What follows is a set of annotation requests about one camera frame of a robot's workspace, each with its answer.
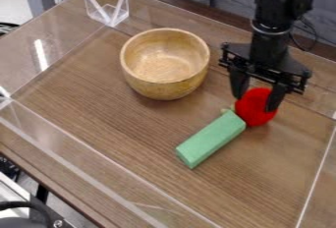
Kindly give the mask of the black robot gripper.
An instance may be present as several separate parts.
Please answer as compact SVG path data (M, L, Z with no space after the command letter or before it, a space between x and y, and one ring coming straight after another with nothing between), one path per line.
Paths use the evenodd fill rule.
M251 45L247 43L226 42L220 48L219 65L230 73L232 95L238 99L242 98L250 87L251 78L274 85L267 99L267 112L274 112L279 108L287 92L304 93L312 71L290 53L280 60L268 63L250 58Z

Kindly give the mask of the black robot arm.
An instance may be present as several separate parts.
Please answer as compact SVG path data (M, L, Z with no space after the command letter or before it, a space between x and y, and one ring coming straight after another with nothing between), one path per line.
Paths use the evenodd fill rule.
M314 0L255 0L248 44L222 45L219 65L230 73L231 92L242 98L252 78L272 85L264 110L279 109L286 95L304 93L312 71L292 57L290 41L295 22L312 10Z

